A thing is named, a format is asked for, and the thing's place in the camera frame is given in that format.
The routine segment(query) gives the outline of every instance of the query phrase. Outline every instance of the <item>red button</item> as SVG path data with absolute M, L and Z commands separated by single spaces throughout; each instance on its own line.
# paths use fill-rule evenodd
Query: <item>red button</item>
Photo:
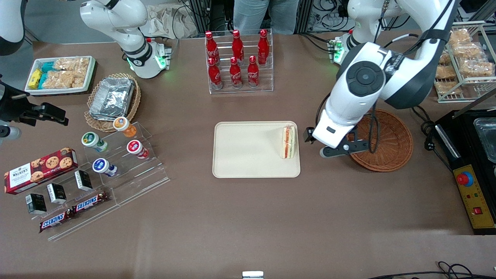
M 456 181 L 458 181 L 458 183 L 460 183 L 461 185 L 467 185 L 470 182 L 468 175 L 464 173 L 460 173 L 458 176 L 456 176 Z
M 474 214 L 475 215 L 482 214 L 482 208 L 474 208 Z

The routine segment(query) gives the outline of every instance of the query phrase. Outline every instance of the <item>table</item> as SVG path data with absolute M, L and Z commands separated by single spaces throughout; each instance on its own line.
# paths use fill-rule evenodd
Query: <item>table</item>
M 379 42 L 398 35 L 385 32 Z M 413 42 L 391 47 L 404 50 Z M 452 174 L 423 149 L 421 122 L 409 110 L 378 104 L 398 115 L 414 138 L 413 156 L 398 171 L 370 172 L 349 157 L 323 159 L 322 144 L 300 138 L 297 178 L 215 178 L 218 122 L 291 120 L 301 135 L 313 125 L 338 67 L 305 38 L 276 35 L 274 92 L 211 96 L 203 43 L 181 40 L 170 71 L 138 79 L 142 99 L 135 119 L 152 133 L 172 180 L 55 243 L 36 233 L 22 199 L 0 195 L 0 277 L 217 279 L 263 270 L 268 279 L 351 279 L 436 270 L 440 260 L 495 275 L 496 236 L 471 235 Z M 35 44 L 37 58 L 72 55 L 95 57 L 96 80 L 133 74 L 115 43 Z M 80 137 L 91 130 L 83 117 L 86 100 L 87 95 L 32 99 L 67 110 L 69 126 L 21 126 L 21 139 L 0 146 L 0 169 L 64 146 L 82 153 Z M 463 107 L 433 100 L 423 103 L 433 120 Z

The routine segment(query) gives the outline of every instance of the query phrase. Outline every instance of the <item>red bottle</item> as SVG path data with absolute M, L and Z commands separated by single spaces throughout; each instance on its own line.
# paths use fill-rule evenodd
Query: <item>red bottle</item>
M 219 49 L 217 48 L 217 43 L 214 41 L 214 37 L 212 32 L 205 32 L 205 38 L 207 38 L 207 55 L 209 58 L 213 58 L 215 60 L 215 65 L 220 65 L 220 57 L 219 57 Z
M 248 85 L 251 88 L 255 88 L 260 84 L 260 78 L 258 75 L 258 65 L 256 64 L 256 57 L 252 55 L 249 57 L 248 65 Z
M 236 57 L 231 57 L 231 68 L 229 69 L 231 73 L 231 82 L 234 88 L 241 88 L 243 86 L 243 80 L 241 79 L 241 68 L 238 65 L 238 60 Z
M 220 77 L 220 71 L 217 66 L 215 66 L 215 60 L 213 58 L 208 59 L 208 76 L 210 77 L 210 83 L 212 84 L 212 89 L 219 90 L 222 89 L 224 84 Z
M 258 41 L 258 63 L 265 65 L 269 57 L 269 41 L 267 40 L 267 30 L 260 31 L 260 40 Z
M 238 61 L 238 65 L 242 66 L 245 64 L 245 47 L 240 39 L 240 31 L 233 31 L 233 55 Z

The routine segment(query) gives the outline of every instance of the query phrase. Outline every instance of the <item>brown wicker basket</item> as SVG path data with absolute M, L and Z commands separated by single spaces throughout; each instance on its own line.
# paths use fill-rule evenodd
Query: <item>brown wicker basket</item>
M 372 154 L 368 150 L 360 153 L 353 153 L 351 157 L 359 165 L 373 171 L 390 172 L 395 171 L 410 160 L 413 153 L 413 139 L 410 130 L 394 114 L 376 109 L 375 116 L 380 123 L 379 146 Z M 358 122 L 358 138 L 368 140 L 370 128 L 370 115 L 364 116 Z M 377 128 L 374 125 L 372 130 L 372 147 L 377 141 Z
M 141 90 L 139 89 L 138 82 L 136 81 L 136 79 L 134 77 L 132 77 L 131 75 L 129 75 L 127 73 L 115 73 L 115 74 L 111 74 L 108 77 L 129 78 L 129 79 L 134 81 L 134 92 L 132 94 L 131 104 L 129 105 L 129 112 L 126 116 L 127 119 L 129 120 L 129 122 L 132 123 L 131 120 L 133 119 L 134 115 L 136 114 L 136 111 L 138 110 L 139 101 L 141 99 Z M 93 100 L 95 99 L 95 94 L 98 91 L 98 88 L 100 87 L 100 83 L 101 83 L 101 81 L 95 86 L 95 88 L 93 88 L 93 91 L 91 92 L 91 94 L 88 98 L 88 102 L 87 102 L 88 108 L 91 107 L 91 104 L 93 103 Z M 91 117 L 89 111 L 84 113 L 84 118 L 86 119 L 86 123 L 88 123 L 88 125 L 90 127 L 95 128 L 97 130 L 108 132 L 108 133 L 115 132 L 115 130 L 116 130 L 116 129 L 114 129 L 112 121 L 96 120 L 93 117 Z

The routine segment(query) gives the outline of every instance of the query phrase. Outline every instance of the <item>person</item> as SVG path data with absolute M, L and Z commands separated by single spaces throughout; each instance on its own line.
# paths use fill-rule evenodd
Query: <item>person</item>
M 235 0 L 234 29 L 257 30 L 269 9 L 272 32 L 291 35 L 295 32 L 299 0 Z

